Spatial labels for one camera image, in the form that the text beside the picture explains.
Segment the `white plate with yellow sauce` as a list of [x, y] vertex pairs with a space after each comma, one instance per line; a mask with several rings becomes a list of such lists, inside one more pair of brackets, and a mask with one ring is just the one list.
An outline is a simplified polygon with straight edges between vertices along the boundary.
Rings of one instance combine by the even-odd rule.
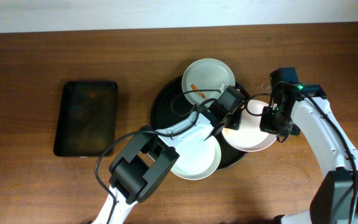
[[221, 147], [215, 137], [179, 139], [173, 145], [179, 158], [170, 169], [186, 180], [201, 180], [214, 173], [221, 162]]

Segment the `pinkish white plate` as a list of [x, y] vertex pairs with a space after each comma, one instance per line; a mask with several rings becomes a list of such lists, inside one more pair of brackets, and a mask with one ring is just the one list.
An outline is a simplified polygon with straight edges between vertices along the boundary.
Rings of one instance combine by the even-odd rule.
[[276, 135], [262, 132], [259, 128], [260, 116], [253, 116], [247, 110], [242, 111], [238, 130], [224, 128], [221, 133], [226, 142], [245, 152], [257, 152], [271, 146], [277, 139]]

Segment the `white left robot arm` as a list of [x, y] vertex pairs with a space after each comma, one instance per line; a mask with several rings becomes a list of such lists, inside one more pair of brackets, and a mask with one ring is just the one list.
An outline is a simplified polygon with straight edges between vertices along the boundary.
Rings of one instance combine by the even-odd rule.
[[223, 128], [239, 129], [249, 94], [227, 86], [219, 98], [194, 105], [188, 117], [165, 129], [144, 126], [126, 134], [129, 142], [109, 166], [108, 197], [95, 223], [124, 223], [138, 203], [146, 201], [169, 172], [200, 180], [215, 172], [222, 158], [217, 136]]

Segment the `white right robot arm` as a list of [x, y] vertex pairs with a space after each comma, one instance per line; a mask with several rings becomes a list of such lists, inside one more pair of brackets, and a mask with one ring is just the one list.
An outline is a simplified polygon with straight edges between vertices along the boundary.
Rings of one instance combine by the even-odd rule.
[[278, 215], [274, 223], [358, 223], [358, 150], [316, 87], [274, 90], [274, 107], [263, 109], [261, 131], [284, 141], [303, 133], [324, 177], [309, 209]]

